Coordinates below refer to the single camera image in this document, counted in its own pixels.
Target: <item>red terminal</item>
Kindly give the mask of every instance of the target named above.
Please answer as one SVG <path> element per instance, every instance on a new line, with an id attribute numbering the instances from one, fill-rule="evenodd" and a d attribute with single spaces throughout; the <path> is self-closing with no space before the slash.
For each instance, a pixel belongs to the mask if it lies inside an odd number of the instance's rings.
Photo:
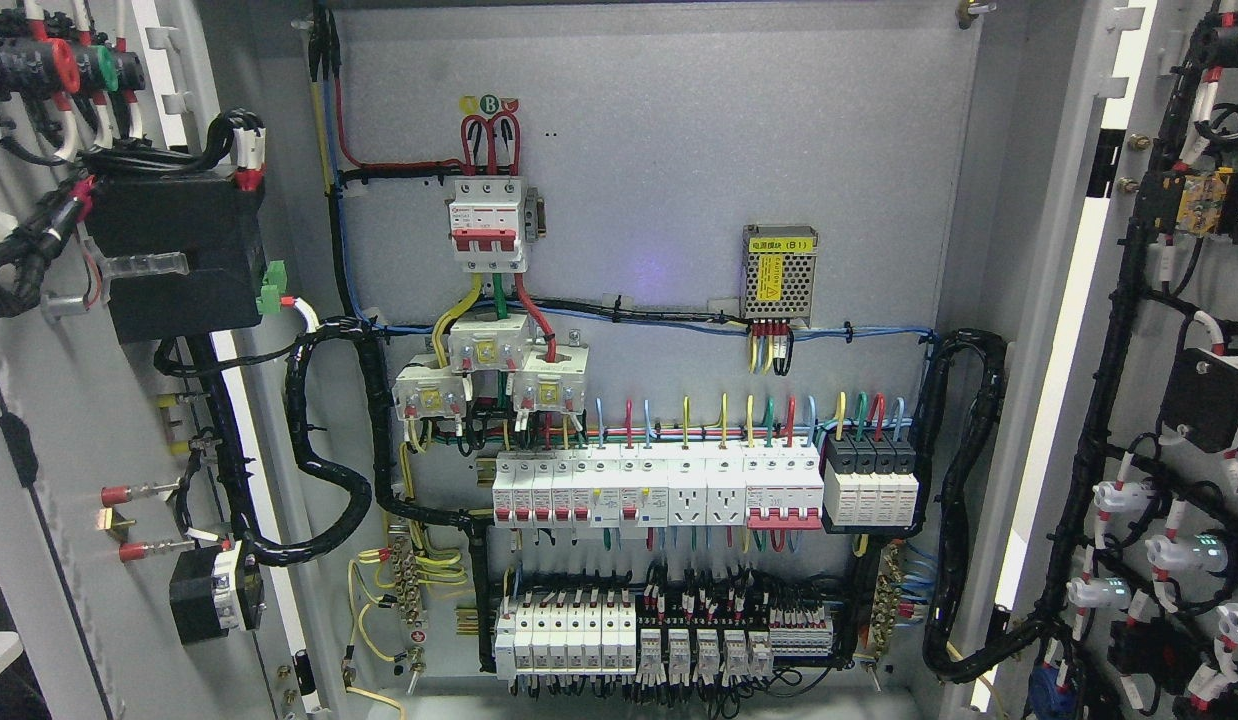
<path id="1" fill-rule="evenodd" d="M 99 504 L 104 507 L 113 507 L 125 502 L 130 502 L 130 487 L 113 486 L 99 491 Z"/>
<path id="2" fill-rule="evenodd" d="M 142 542 L 125 542 L 118 548 L 121 562 L 142 560 L 149 555 L 149 547 Z"/>

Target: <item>green connector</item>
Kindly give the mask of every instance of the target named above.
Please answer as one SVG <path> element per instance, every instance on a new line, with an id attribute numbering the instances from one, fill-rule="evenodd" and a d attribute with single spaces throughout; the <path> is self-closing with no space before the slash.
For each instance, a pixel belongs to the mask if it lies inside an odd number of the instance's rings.
<path id="1" fill-rule="evenodd" d="M 262 285 L 259 286 L 259 297 L 254 299 L 259 314 L 275 315 L 280 313 L 281 296 L 286 293 L 287 285 L 285 261 L 267 261 L 267 268 L 262 271 Z"/>

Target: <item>black plastic box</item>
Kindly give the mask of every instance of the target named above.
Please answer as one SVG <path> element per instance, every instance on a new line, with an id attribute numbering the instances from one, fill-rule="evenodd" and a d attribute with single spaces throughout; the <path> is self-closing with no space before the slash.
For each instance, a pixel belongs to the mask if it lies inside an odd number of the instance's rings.
<path id="1" fill-rule="evenodd" d="M 217 173 L 110 178 L 87 229 L 108 259 L 183 252 L 189 273 L 111 282 L 119 341 L 165 340 L 259 324 L 266 261 L 259 236 L 262 192 Z"/>

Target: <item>miniature circuit breaker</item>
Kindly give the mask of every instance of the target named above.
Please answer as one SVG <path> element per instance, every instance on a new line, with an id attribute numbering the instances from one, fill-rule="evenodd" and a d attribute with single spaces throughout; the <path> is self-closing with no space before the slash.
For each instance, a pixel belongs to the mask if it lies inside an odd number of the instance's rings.
<path id="1" fill-rule="evenodd" d="M 467 177 L 449 202 L 449 242 L 469 273 L 526 272 L 527 187 L 515 177 Z"/>

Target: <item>red breaker toggle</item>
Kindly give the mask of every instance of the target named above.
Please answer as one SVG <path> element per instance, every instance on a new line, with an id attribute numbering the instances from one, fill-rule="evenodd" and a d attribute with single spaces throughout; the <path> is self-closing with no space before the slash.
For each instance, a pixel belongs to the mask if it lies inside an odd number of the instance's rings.
<path id="1" fill-rule="evenodd" d="M 477 242 L 475 250 L 482 252 L 494 251 L 495 242 L 499 242 L 499 250 L 504 252 L 511 252 L 517 245 L 517 231 L 506 228 L 459 228 L 449 236 L 456 240 L 456 250 L 461 252 L 472 252 L 473 242 Z"/>

